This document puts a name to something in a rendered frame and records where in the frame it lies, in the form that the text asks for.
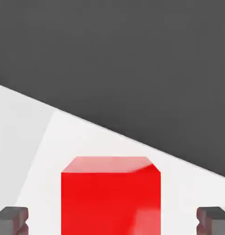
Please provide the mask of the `small red cube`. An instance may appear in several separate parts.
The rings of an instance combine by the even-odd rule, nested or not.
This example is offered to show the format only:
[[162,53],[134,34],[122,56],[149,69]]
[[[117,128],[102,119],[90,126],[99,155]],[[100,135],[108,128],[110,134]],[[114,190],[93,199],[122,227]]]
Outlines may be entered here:
[[147,157],[76,157],[61,173],[61,235],[161,235],[161,174]]

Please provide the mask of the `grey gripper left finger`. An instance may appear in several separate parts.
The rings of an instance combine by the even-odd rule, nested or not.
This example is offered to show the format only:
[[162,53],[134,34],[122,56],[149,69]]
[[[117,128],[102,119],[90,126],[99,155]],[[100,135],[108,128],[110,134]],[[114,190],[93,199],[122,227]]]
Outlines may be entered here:
[[5,207],[0,211],[0,235],[28,235],[27,207]]

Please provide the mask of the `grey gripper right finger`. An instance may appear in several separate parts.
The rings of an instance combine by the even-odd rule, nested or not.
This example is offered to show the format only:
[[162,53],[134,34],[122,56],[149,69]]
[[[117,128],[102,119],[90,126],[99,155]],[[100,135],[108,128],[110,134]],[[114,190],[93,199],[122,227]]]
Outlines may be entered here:
[[197,209],[197,235],[225,235],[225,210],[220,207]]

